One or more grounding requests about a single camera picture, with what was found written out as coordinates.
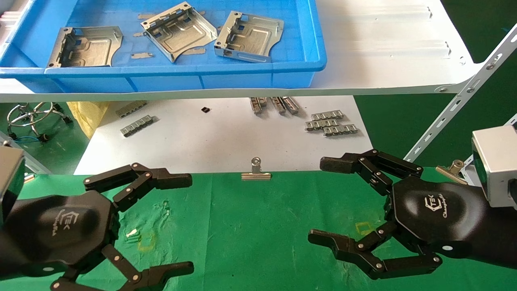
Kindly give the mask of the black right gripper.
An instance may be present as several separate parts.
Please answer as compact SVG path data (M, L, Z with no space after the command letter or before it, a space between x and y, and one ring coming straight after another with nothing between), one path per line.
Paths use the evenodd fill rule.
M316 229L308 233L309 243L328 247L336 260L356 265L372 280L432 273L442 264L435 253L450 258L486 257L483 222L488 202L481 188L421 180L422 167L376 149L322 157L320 169L356 173L378 194L392 194L395 223L388 221L360 240ZM403 180L393 186L387 174ZM417 255L386 260L375 256L373 251L394 235Z

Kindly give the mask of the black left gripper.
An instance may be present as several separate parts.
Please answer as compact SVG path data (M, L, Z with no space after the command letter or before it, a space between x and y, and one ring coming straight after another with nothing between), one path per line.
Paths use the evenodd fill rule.
M127 279L120 291L162 291L168 280L194 272L191 261L137 271L113 244L125 212L153 189L192 186L188 173L139 163L87 177L77 196L50 195L17 201L3 225L3 278L43 277L65 272L52 291L98 291L76 283L105 258ZM100 193L124 186L111 202Z

